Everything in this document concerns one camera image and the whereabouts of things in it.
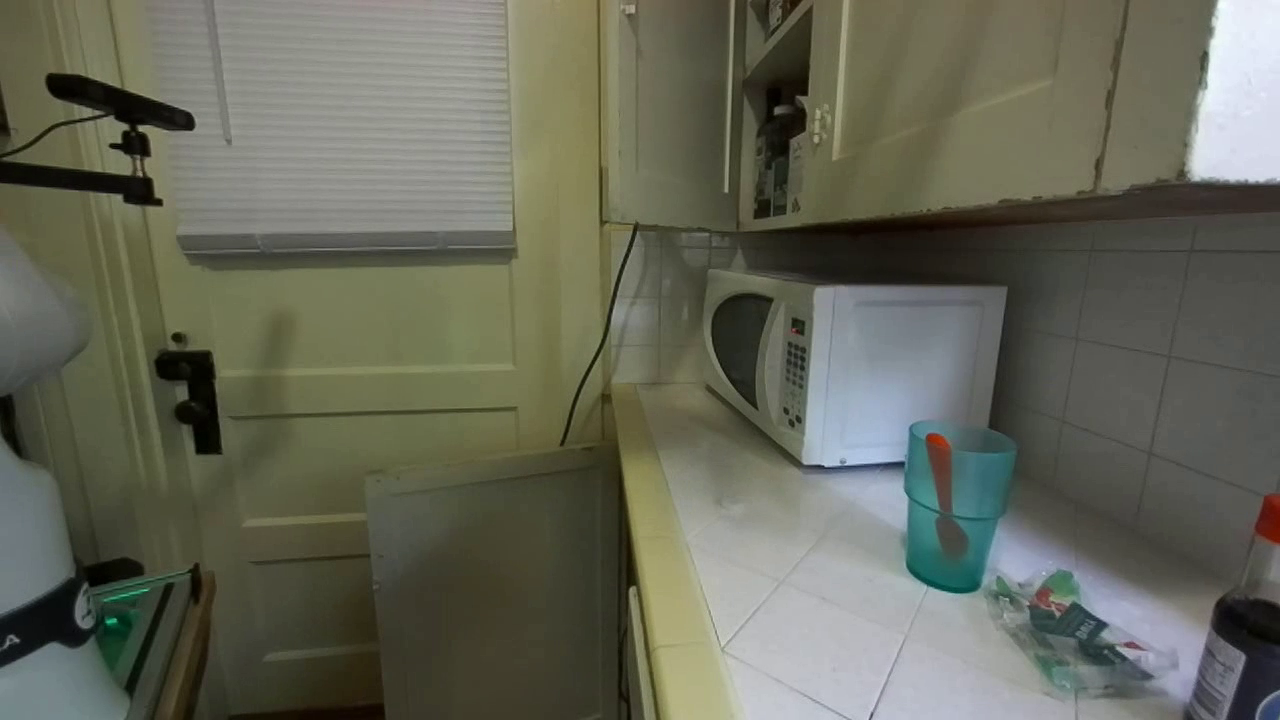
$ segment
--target shelf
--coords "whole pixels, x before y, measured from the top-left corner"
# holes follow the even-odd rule
[[[760,90],[766,81],[809,83],[809,50],[811,50],[811,0],[797,3],[790,18],[766,35],[760,57],[747,66],[743,83],[747,90]]]

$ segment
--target teal cup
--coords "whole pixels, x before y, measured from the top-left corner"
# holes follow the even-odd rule
[[[991,428],[918,419],[909,428],[909,572],[976,594],[1006,510],[1016,445]]]

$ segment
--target tiled backsplash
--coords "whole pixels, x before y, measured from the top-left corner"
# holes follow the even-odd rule
[[[1213,572],[1241,569],[1257,504],[1280,487],[1280,218],[645,231],[617,311],[617,381],[700,377],[707,266],[1006,286],[991,425],[1019,440],[1019,478]]]

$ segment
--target white microwave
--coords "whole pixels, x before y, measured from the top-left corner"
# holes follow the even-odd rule
[[[707,271],[704,384],[817,467],[899,464],[909,425],[987,425],[1002,288]]]

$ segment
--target door handle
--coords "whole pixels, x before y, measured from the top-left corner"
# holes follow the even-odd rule
[[[217,369],[212,354],[163,349],[155,354],[155,377],[166,384],[188,384],[188,401],[171,405],[171,419],[190,428],[195,457],[219,457],[222,433],[217,419]]]

